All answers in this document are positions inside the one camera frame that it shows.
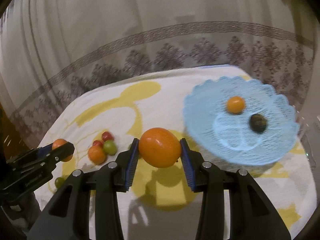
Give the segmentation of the small green tomato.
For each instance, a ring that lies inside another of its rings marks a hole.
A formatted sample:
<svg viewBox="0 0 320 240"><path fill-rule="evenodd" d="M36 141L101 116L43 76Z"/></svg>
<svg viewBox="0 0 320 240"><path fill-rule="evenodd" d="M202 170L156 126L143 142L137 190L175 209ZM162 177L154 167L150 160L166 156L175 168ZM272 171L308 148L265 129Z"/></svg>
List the small green tomato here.
<svg viewBox="0 0 320 240"><path fill-rule="evenodd" d="M65 180L66 180L66 179L63 178L63 177L57 177L57 178L55 179L55 181L54 181L55 187L56 187L57 189L59 189L59 188L64 184Z"/></svg>

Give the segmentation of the large orange tangerine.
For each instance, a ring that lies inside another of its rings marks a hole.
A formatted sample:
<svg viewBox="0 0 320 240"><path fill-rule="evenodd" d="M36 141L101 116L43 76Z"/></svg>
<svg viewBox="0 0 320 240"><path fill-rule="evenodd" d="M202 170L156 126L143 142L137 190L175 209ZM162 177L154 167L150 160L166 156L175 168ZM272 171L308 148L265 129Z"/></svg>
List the large orange tangerine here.
<svg viewBox="0 0 320 240"><path fill-rule="evenodd" d="M171 167L182 153L179 140L169 130L160 127L145 131L138 149L142 158L156 168Z"/></svg>

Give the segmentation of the small orange tangerine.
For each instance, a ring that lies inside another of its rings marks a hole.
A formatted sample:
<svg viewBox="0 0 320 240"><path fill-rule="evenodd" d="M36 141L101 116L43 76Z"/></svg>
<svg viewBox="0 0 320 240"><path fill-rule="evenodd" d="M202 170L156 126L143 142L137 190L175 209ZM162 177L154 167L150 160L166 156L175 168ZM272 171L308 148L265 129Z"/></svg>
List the small orange tangerine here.
<svg viewBox="0 0 320 240"><path fill-rule="evenodd" d="M226 102L227 111L232 114L241 114L245 107L245 100L240 96L233 96Z"/></svg>

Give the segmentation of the dark brown round fruit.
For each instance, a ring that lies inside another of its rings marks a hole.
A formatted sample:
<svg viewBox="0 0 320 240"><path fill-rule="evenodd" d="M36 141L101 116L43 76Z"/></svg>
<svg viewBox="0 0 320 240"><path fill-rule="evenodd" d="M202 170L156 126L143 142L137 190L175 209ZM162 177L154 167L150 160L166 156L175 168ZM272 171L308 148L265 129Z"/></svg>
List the dark brown round fruit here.
<svg viewBox="0 0 320 240"><path fill-rule="evenodd" d="M250 117L249 125L254 132L263 133L267 128L267 120L260 114L253 114Z"/></svg>

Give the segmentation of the green tomato behind tangerine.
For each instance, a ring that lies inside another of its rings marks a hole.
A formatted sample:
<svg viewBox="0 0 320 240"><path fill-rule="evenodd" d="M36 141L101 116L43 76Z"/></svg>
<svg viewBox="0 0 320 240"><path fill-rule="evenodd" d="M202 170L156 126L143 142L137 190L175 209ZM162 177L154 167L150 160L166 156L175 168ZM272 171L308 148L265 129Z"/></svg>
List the green tomato behind tangerine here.
<svg viewBox="0 0 320 240"><path fill-rule="evenodd" d="M103 150L107 155L115 155L117 153L117 146L113 140L107 140L103 144Z"/></svg>

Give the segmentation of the red cherry tomato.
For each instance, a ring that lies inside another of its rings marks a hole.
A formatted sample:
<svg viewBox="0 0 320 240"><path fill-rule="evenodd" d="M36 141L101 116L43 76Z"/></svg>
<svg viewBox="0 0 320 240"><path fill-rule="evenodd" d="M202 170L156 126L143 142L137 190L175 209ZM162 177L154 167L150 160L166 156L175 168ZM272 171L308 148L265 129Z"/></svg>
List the red cherry tomato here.
<svg viewBox="0 0 320 240"><path fill-rule="evenodd" d="M92 145L93 145L93 146L98 146L98 147L102 148L103 145L104 145L104 142L101 141L101 140L95 140L95 141L93 141Z"/></svg>
<svg viewBox="0 0 320 240"><path fill-rule="evenodd" d="M103 141L108 141L108 140L114 141L114 136L112 135L112 133L110 133L108 131L105 131L105 132L102 133L101 139Z"/></svg>

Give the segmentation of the light blue lattice basket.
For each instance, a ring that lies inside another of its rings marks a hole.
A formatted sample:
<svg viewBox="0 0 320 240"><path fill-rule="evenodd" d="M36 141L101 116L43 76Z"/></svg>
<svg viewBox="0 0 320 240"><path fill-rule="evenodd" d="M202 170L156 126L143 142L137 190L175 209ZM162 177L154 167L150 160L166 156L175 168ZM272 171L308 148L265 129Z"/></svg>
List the light blue lattice basket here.
<svg viewBox="0 0 320 240"><path fill-rule="evenodd" d="M233 96L245 100L241 114L227 111ZM263 133L251 130L250 117L267 120ZM257 79L223 76L196 85L184 98L183 117L188 134L202 148L229 163L261 166L274 163L293 148L299 124L286 96Z"/></svg>

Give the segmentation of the white yellow patterned towel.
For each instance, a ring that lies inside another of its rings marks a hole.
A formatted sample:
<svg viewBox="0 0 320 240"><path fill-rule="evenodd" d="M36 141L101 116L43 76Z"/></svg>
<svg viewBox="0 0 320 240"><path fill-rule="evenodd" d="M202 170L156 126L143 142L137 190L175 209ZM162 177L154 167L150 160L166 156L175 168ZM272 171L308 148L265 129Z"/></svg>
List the white yellow patterned towel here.
<svg viewBox="0 0 320 240"><path fill-rule="evenodd" d="M317 206L315 182L297 138L295 110L271 85L232 66L178 69L99 87L75 99L40 146L71 142L74 153L36 190L41 209L57 179L107 169L138 139L129 188L117 193L125 239L194 239L204 194L194 189L180 140L200 169L246 175L296 237Z"/></svg>

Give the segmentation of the beige patterned curtain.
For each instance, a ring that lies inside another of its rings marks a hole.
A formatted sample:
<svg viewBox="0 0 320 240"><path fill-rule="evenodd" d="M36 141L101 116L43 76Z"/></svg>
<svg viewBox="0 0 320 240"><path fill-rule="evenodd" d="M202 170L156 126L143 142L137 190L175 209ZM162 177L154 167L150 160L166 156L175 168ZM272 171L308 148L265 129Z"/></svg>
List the beige patterned curtain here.
<svg viewBox="0 0 320 240"><path fill-rule="evenodd" d="M317 49L308 0L1 0L1 107L9 147L37 146L97 87L231 64L302 108Z"/></svg>

